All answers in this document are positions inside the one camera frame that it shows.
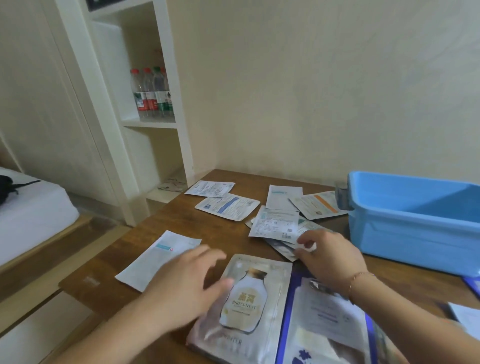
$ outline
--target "water bottle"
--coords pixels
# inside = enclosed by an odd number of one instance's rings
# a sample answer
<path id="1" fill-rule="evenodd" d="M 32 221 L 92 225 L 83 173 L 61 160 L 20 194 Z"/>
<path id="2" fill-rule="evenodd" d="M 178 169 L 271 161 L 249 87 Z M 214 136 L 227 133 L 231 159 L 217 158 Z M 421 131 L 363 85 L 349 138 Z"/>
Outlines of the water bottle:
<path id="1" fill-rule="evenodd" d="M 158 105 L 158 115 L 161 118 L 166 116 L 166 106 L 165 106 L 165 80 L 160 71 L 160 67 L 153 68 L 153 87 L 155 90 L 156 102 Z"/>
<path id="2" fill-rule="evenodd" d="M 143 82 L 140 77 L 140 71 L 136 68 L 130 70 L 130 87 L 132 88 L 133 98 L 137 105 L 138 116 L 140 119 L 144 119 L 148 116 L 148 102 Z"/>
<path id="3" fill-rule="evenodd" d="M 172 116 L 173 117 L 173 105 L 172 105 L 172 96 L 170 92 L 170 87 L 168 85 L 168 78 L 167 78 L 167 71 L 165 70 L 165 67 L 160 68 L 164 82 L 165 82 L 165 103 L 167 104 L 167 116 Z"/>
<path id="4" fill-rule="evenodd" d="M 153 86 L 153 75 L 150 68 L 144 68 L 144 88 L 148 103 L 147 115 L 149 117 L 158 117 L 158 105 L 156 102 L 155 88 Z"/>

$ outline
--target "person's left hand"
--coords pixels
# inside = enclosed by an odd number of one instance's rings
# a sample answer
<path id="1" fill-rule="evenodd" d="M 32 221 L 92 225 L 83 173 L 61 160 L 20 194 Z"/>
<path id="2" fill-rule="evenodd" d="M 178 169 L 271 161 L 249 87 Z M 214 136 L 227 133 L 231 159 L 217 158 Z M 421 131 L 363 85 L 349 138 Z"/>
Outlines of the person's left hand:
<path id="1" fill-rule="evenodd" d="M 174 330 L 188 324 L 210 308 L 234 280 L 223 278 L 204 290 L 208 270 L 227 256 L 218 249 L 200 245 L 163 265 L 138 298 L 149 322 L 159 328 L 155 333 Z"/>

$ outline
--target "shelf unit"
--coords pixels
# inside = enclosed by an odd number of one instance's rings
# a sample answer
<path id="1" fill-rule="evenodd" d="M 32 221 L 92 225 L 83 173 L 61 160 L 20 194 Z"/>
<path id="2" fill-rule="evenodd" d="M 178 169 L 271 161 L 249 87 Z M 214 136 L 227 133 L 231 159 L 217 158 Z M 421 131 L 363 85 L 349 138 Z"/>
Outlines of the shelf unit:
<path id="1" fill-rule="evenodd" d="M 123 0 L 89 12 L 84 0 L 55 0 L 120 180 L 116 195 L 136 225 L 179 193 L 156 187 L 194 181 L 167 0 Z M 130 69 L 165 66 L 175 117 L 140 119 Z"/>

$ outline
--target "hand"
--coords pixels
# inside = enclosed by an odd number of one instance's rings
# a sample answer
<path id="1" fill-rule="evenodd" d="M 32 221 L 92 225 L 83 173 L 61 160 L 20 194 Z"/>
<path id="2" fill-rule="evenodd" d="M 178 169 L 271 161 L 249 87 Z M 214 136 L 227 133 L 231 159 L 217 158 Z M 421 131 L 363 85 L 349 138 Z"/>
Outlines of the hand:
<path id="1" fill-rule="evenodd" d="M 213 302 L 229 291 L 234 280 L 224 278 L 204 290 L 208 270 L 227 256 L 218 249 L 200 245 L 163 265 L 140 296 L 141 310 L 151 325 L 161 327 L 157 337 L 182 327 L 204 314 Z"/>
<path id="2" fill-rule="evenodd" d="M 296 249 L 295 255 L 321 283 L 344 297 L 348 296 L 353 276 L 368 271 L 360 250 L 342 234 L 308 230 L 297 241 L 305 248 L 317 243 L 317 249 L 313 252 Z"/>

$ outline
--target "orange stripe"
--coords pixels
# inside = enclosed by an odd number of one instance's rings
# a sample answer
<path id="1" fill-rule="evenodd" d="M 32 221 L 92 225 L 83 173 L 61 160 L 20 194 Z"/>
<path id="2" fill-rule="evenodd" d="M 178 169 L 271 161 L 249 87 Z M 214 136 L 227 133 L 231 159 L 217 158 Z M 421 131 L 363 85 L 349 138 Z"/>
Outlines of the orange stripe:
<path id="1" fill-rule="evenodd" d="M 333 207 L 330 206 L 330 204 L 328 202 L 326 202 L 324 199 L 322 199 L 319 195 L 315 195 L 315 198 L 320 201 L 322 204 L 325 205 L 326 208 L 328 208 L 330 211 L 332 211 L 333 213 L 337 213 L 338 211 L 335 210 Z"/>

